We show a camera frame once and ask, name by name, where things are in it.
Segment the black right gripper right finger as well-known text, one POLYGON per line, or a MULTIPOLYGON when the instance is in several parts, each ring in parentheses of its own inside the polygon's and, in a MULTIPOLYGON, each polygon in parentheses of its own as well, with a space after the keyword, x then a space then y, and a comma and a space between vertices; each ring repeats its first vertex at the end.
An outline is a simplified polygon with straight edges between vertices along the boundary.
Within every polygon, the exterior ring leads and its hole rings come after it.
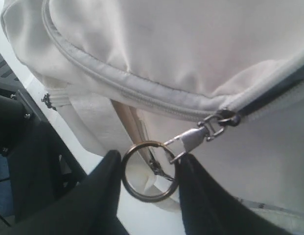
POLYGON ((181 159, 179 174, 180 205, 187 235, 281 234, 281 228, 225 191, 193 155, 181 159))

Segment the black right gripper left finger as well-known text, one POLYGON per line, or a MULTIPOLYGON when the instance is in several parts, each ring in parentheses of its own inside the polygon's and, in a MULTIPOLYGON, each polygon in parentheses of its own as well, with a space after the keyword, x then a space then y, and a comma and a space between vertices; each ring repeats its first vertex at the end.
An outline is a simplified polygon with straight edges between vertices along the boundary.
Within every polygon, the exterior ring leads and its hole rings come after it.
POLYGON ((14 227, 16 235, 125 235, 117 218, 121 155, 110 150, 86 179, 59 201, 14 227))

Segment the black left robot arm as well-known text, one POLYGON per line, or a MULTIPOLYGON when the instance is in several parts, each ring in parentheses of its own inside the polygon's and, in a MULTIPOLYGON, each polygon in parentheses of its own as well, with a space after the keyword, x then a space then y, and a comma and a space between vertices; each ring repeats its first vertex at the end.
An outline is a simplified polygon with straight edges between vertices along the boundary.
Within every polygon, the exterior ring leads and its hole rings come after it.
POLYGON ((0 155, 8 163, 16 222, 58 201, 86 177, 1 54, 0 155))

